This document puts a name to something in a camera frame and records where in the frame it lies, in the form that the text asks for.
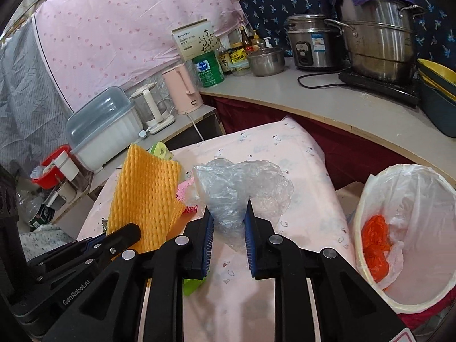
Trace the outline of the red plastic bag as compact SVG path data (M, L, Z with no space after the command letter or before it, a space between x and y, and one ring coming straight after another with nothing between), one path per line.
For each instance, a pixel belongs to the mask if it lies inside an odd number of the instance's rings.
M386 260L390 252L389 228L382 215L372 216L361 231L363 255L369 272L375 282L383 280L390 265Z

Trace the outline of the orange foam fruit net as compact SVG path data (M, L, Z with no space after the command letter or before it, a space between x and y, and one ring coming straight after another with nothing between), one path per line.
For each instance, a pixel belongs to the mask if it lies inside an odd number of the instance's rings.
M180 174L177 161L155 157L131 144L114 190L107 232L136 224L141 238L132 248L138 253L158 249L186 209L176 198Z

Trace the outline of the clear plastic bag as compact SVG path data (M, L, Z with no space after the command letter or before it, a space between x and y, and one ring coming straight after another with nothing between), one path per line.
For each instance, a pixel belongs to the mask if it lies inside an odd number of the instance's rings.
M294 185L280 167L269 161L232 163L216 158L192 167L192 199L208 208L216 237L236 252L245 250L244 216L251 204L256 215L277 224L291 204Z

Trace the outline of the green tea carton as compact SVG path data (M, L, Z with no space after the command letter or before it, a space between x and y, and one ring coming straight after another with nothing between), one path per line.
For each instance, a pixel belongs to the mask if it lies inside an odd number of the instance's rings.
M168 150L166 145L163 142L157 142L149 149L149 153L157 158L161 158L166 161L171 161L173 159L173 153Z

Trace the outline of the white lined trash bin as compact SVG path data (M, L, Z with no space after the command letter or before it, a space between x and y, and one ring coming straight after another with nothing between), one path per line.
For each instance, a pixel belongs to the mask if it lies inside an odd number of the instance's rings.
M376 282L361 231L382 215L392 244L388 275ZM349 223L355 268L397 314L423 312L455 287L455 189L432 168L393 165L369 176Z

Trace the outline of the red plastic basin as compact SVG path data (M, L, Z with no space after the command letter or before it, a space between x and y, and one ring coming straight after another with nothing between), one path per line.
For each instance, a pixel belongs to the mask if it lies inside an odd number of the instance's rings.
M39 187L49 190L55 188L60 182L65 180L64 174L58 169L54 161L63 153L70 153L71 147L68 144L59 146L45 160L37 166L30 174L31 181Z

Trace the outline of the white lidded glass jar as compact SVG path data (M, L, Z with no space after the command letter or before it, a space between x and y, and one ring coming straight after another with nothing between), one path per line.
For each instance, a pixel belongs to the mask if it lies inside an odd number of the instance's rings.
M56 157L53 163L77 191L84 192L87 189L88 180L65 150Z

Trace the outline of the pink paper cup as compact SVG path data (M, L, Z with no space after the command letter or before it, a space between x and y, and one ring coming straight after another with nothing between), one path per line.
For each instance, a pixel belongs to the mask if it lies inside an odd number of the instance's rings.
M186 206L185 214L195 214L198 211L198 205L192 199L193 188L194 178L180 182L177 187L176 198Z

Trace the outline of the grey striped cloth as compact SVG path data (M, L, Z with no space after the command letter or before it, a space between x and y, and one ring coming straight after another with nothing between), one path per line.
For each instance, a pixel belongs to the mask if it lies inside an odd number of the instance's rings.
M1 46L1 166L13 176L28 176L66 144L70 115L30 20Z

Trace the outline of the white box with clear lid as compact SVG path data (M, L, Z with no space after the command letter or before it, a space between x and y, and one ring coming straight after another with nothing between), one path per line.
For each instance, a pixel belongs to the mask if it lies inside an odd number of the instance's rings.
M120 87L109 87L66 123L72 156L96 172L138 139L143 124L135 106Z

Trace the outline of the white glass kettle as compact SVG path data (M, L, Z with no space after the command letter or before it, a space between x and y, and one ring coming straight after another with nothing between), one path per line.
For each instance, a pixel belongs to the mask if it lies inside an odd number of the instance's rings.
M175 122L175 117L159 96L156 86L156 82L146 84L129 96L149 134L157 134Z

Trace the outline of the black induction cooktop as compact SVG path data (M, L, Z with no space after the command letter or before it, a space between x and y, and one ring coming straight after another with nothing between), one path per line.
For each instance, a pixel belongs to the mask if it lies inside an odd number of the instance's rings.
M339 73L339 79L348 87L363 89L380 97L415 108L419 103L417 81L414 79L400 80L392 83L364 76L353 68Z

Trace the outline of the pink electric kettle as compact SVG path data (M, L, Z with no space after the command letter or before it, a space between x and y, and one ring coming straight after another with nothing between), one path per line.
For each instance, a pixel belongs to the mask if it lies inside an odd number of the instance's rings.
M200 92L194 86L184 63L166 70L162 77L179 115L191 113L203 106Z

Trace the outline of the yellow and teal stacked basins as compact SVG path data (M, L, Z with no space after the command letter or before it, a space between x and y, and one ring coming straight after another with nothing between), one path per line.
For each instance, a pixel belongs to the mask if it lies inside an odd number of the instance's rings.
M420 109L444 135L455 138L455 71L418 59Z

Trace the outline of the small steel bowl with lid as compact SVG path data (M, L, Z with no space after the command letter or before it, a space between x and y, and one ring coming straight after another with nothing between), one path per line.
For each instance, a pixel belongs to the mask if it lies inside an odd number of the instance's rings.
M247 60L254 76L273 76L285 69L284 50L278 47L251 52Z

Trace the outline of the green tin can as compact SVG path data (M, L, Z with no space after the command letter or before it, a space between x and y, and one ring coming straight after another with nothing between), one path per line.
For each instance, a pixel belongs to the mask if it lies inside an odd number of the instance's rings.
M193 58L192 64L204 88L215 86L224 81L224 74L214 51Z

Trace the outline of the steel rice cooker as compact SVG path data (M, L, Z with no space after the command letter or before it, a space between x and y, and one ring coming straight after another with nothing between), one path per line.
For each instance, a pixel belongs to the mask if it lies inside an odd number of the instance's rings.
M334 70L342 66L344 44L340 31L325 23L321 13L290 15L286 30L299 70Z

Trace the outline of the yellow label sauce jar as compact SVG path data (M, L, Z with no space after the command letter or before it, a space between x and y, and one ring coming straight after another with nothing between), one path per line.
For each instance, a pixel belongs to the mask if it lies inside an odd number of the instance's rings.
M236 42L229 50L230 68L234 76L243 76L250 70L247 52L241 42Z

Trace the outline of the large steel steamer pot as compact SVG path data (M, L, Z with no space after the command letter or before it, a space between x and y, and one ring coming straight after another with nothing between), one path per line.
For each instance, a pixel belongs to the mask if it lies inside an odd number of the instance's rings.
M424 8L396 0L336 0L338 20L325 23L342 31L354 70L390 83L411 78L414 60L414 19Z

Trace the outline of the dark sauce bottle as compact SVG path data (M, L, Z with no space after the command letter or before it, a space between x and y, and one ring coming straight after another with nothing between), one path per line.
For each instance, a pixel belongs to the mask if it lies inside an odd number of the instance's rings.
M224 45L221 43L220 40L218 40L218 44L219 44L219 47L217 49L217 55L218 55L219 64L222 68L223 74L225 76L227 76L232 73L230 54L229 54L229 51L224 47Z

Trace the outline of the white cardboard box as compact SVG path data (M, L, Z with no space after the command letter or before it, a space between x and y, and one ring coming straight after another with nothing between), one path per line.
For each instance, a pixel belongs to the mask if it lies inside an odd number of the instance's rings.
M208 19L173 29L172 38L183 61L219 48L213 25Z

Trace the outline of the pink dotted wall cloth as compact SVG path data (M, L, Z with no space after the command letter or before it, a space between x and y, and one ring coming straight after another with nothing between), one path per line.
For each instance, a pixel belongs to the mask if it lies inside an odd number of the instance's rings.
M50 73L72 111L178 60L174 29L208 19L220 36L242 18L239 0L46 0L35 15Z

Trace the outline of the blue patterned wall cloth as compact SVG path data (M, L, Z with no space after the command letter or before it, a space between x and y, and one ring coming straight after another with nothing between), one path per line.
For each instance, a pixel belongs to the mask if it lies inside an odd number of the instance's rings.
M425 13L415 20L417 56L455 69L455 0L414 0ZM262 37L273 39L275 46L291 48L284 25L287 17L319 13L317 0L240 0L244 14Z

